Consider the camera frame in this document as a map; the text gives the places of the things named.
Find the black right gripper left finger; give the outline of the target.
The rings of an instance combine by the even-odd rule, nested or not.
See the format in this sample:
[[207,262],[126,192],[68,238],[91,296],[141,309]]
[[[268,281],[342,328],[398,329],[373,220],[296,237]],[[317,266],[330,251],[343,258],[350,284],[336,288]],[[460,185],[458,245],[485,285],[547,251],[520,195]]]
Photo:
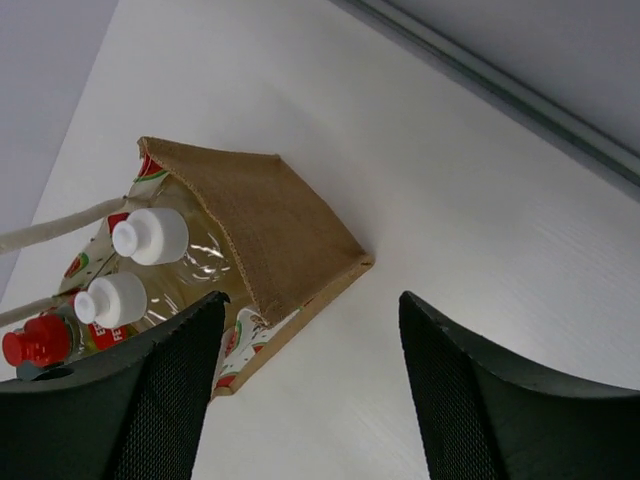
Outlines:
[[189,479],[225,293],[102,353],[1,384],[4,479]]

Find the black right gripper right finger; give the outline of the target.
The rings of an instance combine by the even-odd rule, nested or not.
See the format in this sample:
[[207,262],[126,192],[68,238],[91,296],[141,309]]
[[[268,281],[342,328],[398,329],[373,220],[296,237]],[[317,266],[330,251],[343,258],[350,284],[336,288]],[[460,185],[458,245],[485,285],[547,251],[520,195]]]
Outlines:
[[638,391],[529,360],[409,291],[399,329],[430,478],[638,478]]

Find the white cap amber bottle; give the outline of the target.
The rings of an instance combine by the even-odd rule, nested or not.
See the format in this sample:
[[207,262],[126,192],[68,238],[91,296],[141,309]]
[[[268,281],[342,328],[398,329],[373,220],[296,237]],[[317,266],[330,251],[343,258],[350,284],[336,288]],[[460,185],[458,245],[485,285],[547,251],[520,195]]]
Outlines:
[[133,326],[141,332],[173,318],[213,289],[210,283],[187,284],[164,268],[119,271],[91,281],[75,296],[73,309],[86,325]]
[[223,233],[206,213],[150,207],[131,212],[111,233],[116,253],[144,273],[163,273],[195,293],[231,291],[238,283]]

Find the red cap yellow bottle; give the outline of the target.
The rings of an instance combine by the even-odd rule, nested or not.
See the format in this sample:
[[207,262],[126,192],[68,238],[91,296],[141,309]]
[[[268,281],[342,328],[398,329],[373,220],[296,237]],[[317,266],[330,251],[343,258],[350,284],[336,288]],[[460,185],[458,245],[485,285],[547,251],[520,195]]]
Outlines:
[[107,350],[135,336],[132,327],[107,329],[95,323],[85,325],[74,316],[50,313],[28,320],[21,329],[2,339],[7,362],[24,362],[40,368],[68,364]]

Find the canvas bag with watermelon print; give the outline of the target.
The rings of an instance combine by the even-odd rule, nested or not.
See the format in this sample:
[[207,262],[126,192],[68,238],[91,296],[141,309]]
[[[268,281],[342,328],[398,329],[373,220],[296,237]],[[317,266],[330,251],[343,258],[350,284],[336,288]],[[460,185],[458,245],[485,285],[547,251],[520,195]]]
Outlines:
[[231,152],[143,137],[141,168],[129,191],[74,214],[1,237],[3,253],[96,225],[56,294],[6,311],[21,329],[50,313],[74,316],[90,282],[140,271],[112,244],[115,224],[150,207],[200,210],[223,233],[238,272],[229,297],[213,397],[235,393],[322,309],[373,265],[328,204],[275,154]]

